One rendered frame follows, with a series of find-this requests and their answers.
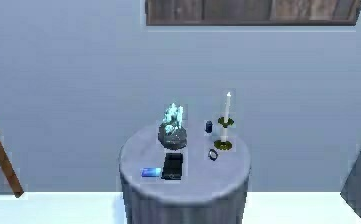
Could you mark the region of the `turquoise crystal in grey pot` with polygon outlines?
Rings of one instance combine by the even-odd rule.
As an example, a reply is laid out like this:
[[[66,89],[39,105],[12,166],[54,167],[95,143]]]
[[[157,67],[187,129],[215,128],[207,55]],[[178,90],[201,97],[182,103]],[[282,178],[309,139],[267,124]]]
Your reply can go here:
[[[187,132],[183,127],[184,108],[172,103],[164,113],[158,128],[158,140],[169,150],[179,150],[187,145]]]

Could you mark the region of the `white candle on green holder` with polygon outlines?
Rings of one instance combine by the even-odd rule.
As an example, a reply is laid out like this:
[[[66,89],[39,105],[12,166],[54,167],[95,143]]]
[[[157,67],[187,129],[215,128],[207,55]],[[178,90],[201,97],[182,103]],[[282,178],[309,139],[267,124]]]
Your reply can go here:
[[[229,150],[232,144],[228,141],[228,127],[233,124],[233,120],[229,118],[231,105],[231,93],[226,94],[226,103],[224,115],[218,119],[218,123],[222,125],[221,136],[219,140],[214,142],[214,146],[220,150]]]

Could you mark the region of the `black rectangular phone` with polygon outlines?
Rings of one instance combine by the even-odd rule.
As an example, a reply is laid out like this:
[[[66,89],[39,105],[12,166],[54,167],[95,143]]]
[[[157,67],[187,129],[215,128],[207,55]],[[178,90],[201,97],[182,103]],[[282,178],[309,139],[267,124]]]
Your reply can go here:
[[[162,179],[180,180],[182,177],[183,155],[181,153],[167,153],[162,170]]]

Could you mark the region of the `blue card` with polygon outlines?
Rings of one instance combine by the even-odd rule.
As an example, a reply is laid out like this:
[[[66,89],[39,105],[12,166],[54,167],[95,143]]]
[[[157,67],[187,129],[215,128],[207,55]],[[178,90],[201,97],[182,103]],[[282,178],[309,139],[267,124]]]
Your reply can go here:
[[[160,177],[162,173],[161,168],[143,168],[141,172],[142,177]]]

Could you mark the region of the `round grey side table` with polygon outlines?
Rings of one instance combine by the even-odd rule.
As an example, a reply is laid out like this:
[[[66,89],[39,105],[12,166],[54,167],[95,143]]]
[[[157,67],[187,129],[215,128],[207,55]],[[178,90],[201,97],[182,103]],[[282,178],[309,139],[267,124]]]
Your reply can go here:
[[[141,175],[144,168],[164,164],[167,150],[158,141],[157,125],[139,130],[123,145],[119,171],[127,224],[241,224],[251,171],[246,144],[230,131],[233,147],[211,160],[208,152],[219,129],[207,134],[200,121],[188,123],[186,130],[179,180]]]

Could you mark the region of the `brown wooden post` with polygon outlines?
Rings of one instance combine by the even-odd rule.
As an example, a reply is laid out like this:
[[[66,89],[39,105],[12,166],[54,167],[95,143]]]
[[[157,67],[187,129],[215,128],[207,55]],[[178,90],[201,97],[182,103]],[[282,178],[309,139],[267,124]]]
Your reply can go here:
[[[20,183],[18,176],[12,166],[12,163],[0,140],[0,168],[11,188],[13,195],[20,198],[24,194],[24,189]]]

